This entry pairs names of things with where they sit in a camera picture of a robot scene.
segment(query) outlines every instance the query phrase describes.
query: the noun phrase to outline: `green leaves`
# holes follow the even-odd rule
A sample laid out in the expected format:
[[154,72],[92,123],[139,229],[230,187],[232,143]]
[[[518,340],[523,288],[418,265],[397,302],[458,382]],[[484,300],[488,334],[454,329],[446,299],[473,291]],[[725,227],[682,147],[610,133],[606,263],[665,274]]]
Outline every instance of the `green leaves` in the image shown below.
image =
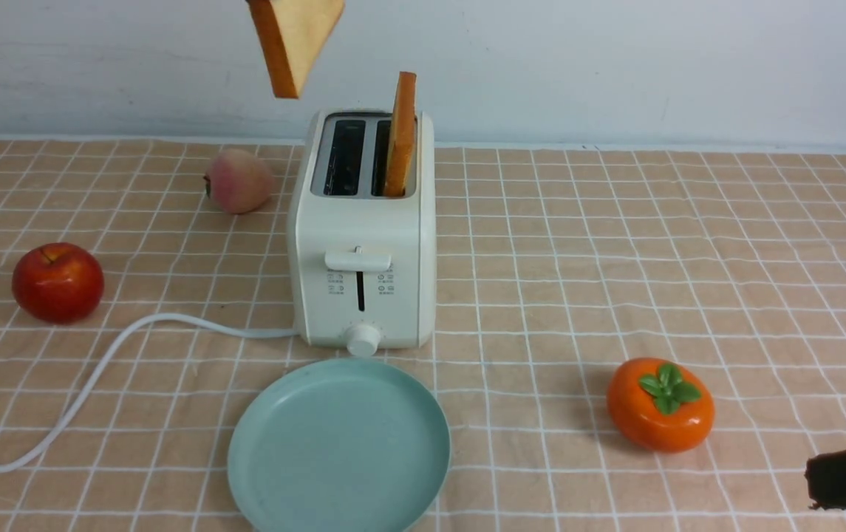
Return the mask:
[[652,396],[652,402],[663,415],[672,415],[684,403],[702,398],[695,384],[687,383],[679,366],[662,364],[655,375],[649,373],[639,378],[639,387]]

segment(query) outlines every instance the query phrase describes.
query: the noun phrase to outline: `plate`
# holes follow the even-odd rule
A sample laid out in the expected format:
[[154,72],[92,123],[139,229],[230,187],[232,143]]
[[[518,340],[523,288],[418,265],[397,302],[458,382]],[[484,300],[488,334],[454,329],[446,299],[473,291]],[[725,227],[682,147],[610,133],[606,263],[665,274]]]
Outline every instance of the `plate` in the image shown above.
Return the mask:
[[401,532],[436,500],[452,443],[423,384],[373,359],[319,361],[240,418],[229,488],[261,532]]

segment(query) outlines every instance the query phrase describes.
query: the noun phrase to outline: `persimmon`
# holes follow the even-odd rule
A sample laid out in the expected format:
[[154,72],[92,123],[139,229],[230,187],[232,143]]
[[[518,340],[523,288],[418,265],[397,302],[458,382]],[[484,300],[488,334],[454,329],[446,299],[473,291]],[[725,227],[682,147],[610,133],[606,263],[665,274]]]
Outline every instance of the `persimmon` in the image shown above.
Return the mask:
[[621,434],[650,451],[692,450],[715,423],[715,401],[706,385],[662,359],[636,358],[616,368],[606,406]]

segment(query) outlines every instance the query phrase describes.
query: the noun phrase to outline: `power cord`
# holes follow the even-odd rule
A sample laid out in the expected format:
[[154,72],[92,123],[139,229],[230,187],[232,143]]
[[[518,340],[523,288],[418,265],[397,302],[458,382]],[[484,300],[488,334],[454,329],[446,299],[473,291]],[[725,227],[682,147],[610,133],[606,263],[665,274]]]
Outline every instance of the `power cord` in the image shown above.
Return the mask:
[[15,471],[15,469],[23,467],[25,464],[31,462],[42,454],[42,452],[45,452],[45,450],[48,449],[48,446],[55,441],[55,438],[57,438],[58,435],[65,430],[65,427],[71,423],[72,419],[78,413],[78,410],[81,410],[82,405],[84,405],[84,401],[87,400],[91,391],[95,388],[95,384],[98,383],[98,378],[101,377],[101,373],[104,373],[104,368],[111,363],[111,359],[115,356],[115,353],[121,344],[124,343],[124,341],[128,339],[135,330],[140,329],[140,327],[145,326],[145,324],[163,321],[193,324],[196,327],[204,327],[204,329],[214,330],[217,333],[248,339],[289,338],[298,335],[297,331],[292,329],[233,329],[232,327],[225,327],[222,326],[222,324],[213,323],[209,320],[179,313],[157,313],[151,314],[151,316],[142,317],[141,319],[136,320],[135,323],[130,324],[130,326],[125,330],[121,331],[119,336],[111,343],[111,346],[108,347],[108,350],[104,353],[101,361],[99,361],[98,367],[95,367],[94,373],[91,374],[91,377],[88,377],[87,383],[85,383],[84,387],[81,388],[81,393],[79,393],[75,398],[75,402],[72,402],[68,411],[59,418],[58,423],[55,424],[55,427],[51,430],[51,432],[48,432],[48,435],[42,439],[42,441],[38,442],[38,445],[35,445],[35,448],[24,454],[23,457],[9,462],[8,464],[0,464],[0,474],[7,474],[7,472]]

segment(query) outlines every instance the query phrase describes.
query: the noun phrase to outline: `toast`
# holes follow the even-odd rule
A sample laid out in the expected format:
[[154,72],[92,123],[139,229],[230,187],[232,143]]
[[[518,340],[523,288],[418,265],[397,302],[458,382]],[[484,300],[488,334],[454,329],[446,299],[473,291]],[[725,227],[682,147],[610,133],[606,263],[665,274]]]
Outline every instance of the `toast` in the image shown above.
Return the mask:
[[386,182],[383,195],[399,198],[406,193],[409,163],[416,148],[416,74],[400,72],[389,125],[389,147],[386,148]]
[[275,98],[298,100],[344,0],[247,0]]

